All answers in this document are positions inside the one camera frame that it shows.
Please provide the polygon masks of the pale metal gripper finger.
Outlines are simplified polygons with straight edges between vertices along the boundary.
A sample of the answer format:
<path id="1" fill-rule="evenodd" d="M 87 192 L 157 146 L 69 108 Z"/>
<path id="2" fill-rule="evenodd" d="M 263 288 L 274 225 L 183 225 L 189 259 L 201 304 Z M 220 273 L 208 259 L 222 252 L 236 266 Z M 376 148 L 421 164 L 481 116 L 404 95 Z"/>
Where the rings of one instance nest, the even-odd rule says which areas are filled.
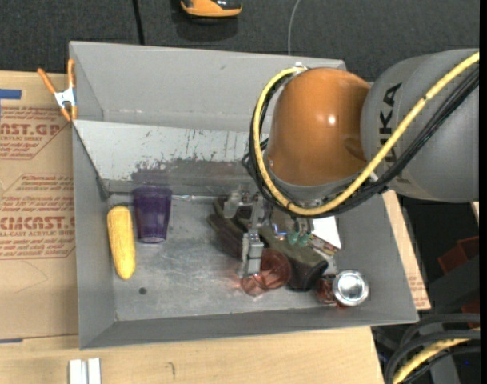
<path id="1" fill-rule="evenodd" d="M 264 243 L 260 239 L 258 232 L 247 232 L 243 235 L 240 278 L 248 278 L 259 274 L 263 250 Z"/>
<path id="2" fill-rule="evenodd" d="M 234 218 L 237 214 L 250 216 L 253 210 L 254 196 L 247 190 L 236 190 L 225 200 L 222 213 L 225 218 Z"/>

